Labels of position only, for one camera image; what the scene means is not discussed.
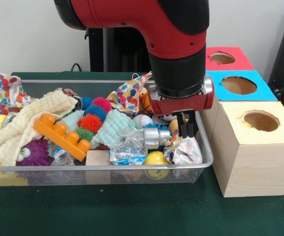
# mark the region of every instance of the orange lego block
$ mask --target orange lego block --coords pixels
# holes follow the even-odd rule
[[[78,143],[79,135],[70,131],[67,135],[67,126],[62,122],[57,122],[50,114],[45,114],[41,119],[34,124],[34,129],[53,141],[55,144],[66,150],[79,161],[83,161],[86,157],[86,152],[91,149],[91,143],[87,140],[81,140]]]

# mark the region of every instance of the metal basket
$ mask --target metal basket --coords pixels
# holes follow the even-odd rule
[[[56,88],[70,88],[80,96],[107,97],[125,81],[115,80],[23,80],[27,94],[40,98]],[[128,183],[194,183],[203,169],[213,163],[213,154],[199,113],[196,113],[199,132],[196,140],[203,156],[202,164],[147,165],[147,166],[75,166],[0,167],[0,186],[44,186]]]

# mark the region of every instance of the white wall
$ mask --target white wall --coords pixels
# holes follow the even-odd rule
[[[210,0],[208,46],[239,46],[267,80],[284,32],[284,0]],[[84,32],[53,0],[0,0],[0,72],[89,70]]]
[[[210,0],[207,46],[239,46],[268,81],[284,34],[284,0]]]
[[[53,0],[0,0],[0,72],[89,70],[84,31],[60,19]]]

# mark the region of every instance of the colorful polka dot cloth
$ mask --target colorful polka dot cloth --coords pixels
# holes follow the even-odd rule
[[[139,112],[139,94],[146,81],[152,77],[152,72],[132,79],[113,91],[107,97],[113,108],[126,113]]]
[[[0,114],[19,112],[35,100],[23,91],[21,78],[0,74]]]

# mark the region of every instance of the wooden box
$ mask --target wooden box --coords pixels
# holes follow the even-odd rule
[[[254,67],[237,47],[206,48],[206,70],[254,70]]]
[[[211,147],[224,197],[284,195],[280,102],[220,102]]]
[[[207,71],[206,74],[211,76],[215,89],[212,108],[200,112],[209,141],[220,101],[277,101],[256,71]]]

